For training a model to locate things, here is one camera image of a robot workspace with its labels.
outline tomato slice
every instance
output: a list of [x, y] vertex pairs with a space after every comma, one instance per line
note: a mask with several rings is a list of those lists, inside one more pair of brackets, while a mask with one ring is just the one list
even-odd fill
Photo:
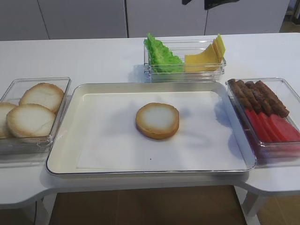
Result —
[[286, 142], [300, 141], [300, 133], [285, 119], [272, 114], [269, 117], [269, 123], [278, 137]]
[[254, 110], [249, 111], [248, 109], [246, 109], [246, 115], [248, 116], [255, 132], [257, 133], [258, 138], [263, 142], [272, 142], [268, 133], [260, 123], [256, 112]]
[[263, 128], [265, 129], [265, 131], [267, 132], [267, 134], [269, 135], [269, 137], [271, 138], [271, 140], [273, 142], [282, 142], [283, 141], [279, 138], [279, 136], [276, 134], [274, 129], [272, 129], [272, 127], [270, 126], [269, 117], [266, 114], [264, 114], [263, 112], [260, 112], [258, 114], [258, 118], [259, 118], [259, 121], [262, 124]]

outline cabinet door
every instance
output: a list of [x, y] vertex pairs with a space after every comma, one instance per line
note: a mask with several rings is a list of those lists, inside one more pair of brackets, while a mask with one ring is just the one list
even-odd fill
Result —
[[48, 39], [37, 0], [0, 0], [0, 40]]
[[126, 38], [124, 0], [38, 0], [50, 39]]
[[181, 0], [127, 0], [130, 38], [204, 35], [204, 0], [182, 5]]
[[208, 11], [205, 35], [279, 32], [289, 0], [240, 0]]

